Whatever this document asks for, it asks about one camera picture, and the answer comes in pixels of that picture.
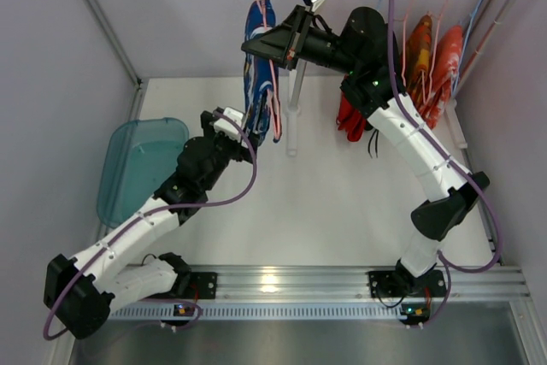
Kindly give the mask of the blue patterned trousers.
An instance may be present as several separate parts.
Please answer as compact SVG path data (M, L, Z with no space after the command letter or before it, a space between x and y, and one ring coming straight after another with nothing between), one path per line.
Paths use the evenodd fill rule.
M244 27L244 42L263 34L262 10L258 2L253 2L247 14ZM268 93L274 89L268 60L245 53L244 58L244 111L246 122L244 130L258 137L261 145L270 128L270 109Z

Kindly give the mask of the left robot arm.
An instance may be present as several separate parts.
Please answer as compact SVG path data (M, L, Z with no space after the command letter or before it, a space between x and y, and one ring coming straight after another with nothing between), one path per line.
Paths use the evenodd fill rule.
M230 107L202 112L202 135L185 143L175 171L127 221L74 256L58 255L49 262L44 339L52 341L65 332L86 339L127 305L155 295L184 296L191 268L180 256L168 252L140 267L131 262L200 209L235 203L250 191L247 185L234 197L208 199L231 162L257 164L257 140L244 130L244 119Z

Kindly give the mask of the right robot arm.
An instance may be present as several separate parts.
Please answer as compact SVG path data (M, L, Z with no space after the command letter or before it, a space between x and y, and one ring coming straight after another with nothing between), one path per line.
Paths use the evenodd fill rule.
M410 219L415 234L389 274L372 272L372 297L410 297L434 281L449 231L459 226L490 181L470 173L435 138L406 93L394 59L396 41L381 14L369 7L350 13L340 34L319 15L296 6L277 26L246 39L243 52L284 69L300 61L343 73L341 90L376 131L397 149L421 183L426 201Z

